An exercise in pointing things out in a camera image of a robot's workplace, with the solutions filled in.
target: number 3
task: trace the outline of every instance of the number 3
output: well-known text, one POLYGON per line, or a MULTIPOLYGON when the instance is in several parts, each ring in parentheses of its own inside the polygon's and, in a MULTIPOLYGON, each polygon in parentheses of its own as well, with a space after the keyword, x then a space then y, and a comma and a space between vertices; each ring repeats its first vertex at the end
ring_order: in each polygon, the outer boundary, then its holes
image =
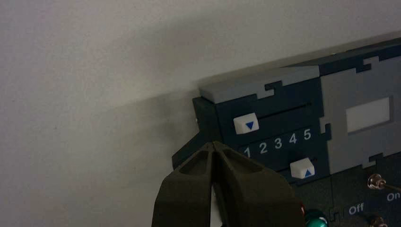
POLYGON ((259 148, 262 148, 261 154, 267 153, 266 147, 267 147, 267 144, 266 144, 266 143, 261 143, 261 144, 259 144, 259 148))
POLYGON ((280 138, 275 139, 274 142, 276 143, 276 146, 275 146, 276 149, 280 149, 283 146, 280 138))
POLYGON ((311 138, 312 135, 311 135, 310 131, 311 131, 311 129, 305 129, 305 131, 304 131, 304 139, 305 140, 308 140, 311 138))

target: white wall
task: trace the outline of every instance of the white wall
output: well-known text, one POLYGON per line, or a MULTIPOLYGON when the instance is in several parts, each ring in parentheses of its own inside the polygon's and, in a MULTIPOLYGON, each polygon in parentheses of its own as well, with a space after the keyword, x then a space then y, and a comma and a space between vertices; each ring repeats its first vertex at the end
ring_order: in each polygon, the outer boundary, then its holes
POLYGON ((199 83, 394 38, 400 9, 0 1, 0 226, 150 226, 170 157, 197 132, 199 83))

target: green component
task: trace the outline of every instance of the green component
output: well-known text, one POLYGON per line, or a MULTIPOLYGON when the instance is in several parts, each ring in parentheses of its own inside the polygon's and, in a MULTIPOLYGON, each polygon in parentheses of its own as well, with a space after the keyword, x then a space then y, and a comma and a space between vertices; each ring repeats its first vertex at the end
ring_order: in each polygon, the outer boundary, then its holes
POLYGON ((326 224, 325 221, 321 219, 313 219, 308 222, 306 227, 327 227, 328 225, 326 224))

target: control panel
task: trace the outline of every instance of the control panel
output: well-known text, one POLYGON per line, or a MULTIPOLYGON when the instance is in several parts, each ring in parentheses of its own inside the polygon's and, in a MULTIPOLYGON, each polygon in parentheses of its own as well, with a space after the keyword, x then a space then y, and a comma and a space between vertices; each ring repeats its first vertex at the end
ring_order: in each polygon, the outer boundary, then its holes
POLYGON ((284 176, 330 226, 397 226, 400 193, 366 183, 401 185, 400 72, 395 39, 200 87, 200 132, 173 166, 220 141, 284 176))

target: number 2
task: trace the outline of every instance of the number 2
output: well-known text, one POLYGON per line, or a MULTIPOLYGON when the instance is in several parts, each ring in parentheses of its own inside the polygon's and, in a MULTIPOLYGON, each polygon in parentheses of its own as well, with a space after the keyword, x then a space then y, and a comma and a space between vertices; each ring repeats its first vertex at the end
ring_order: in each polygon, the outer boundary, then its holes
POLYGON ((251 157, 251 152, 249 151, 249 147, 246 148, 244 154, 246 154, 248 157, 251 157))
POLYGON ((289 139, 290 143, 296 143, 295 133, 292 134, 291 138, 289 139))
POLYGON ((266 144, 266 143, 261 143, 261 144, 259 144, 259 148, 262 148, 261 154, 267 153, 266 147, 267 147, 267 144, 266 144))

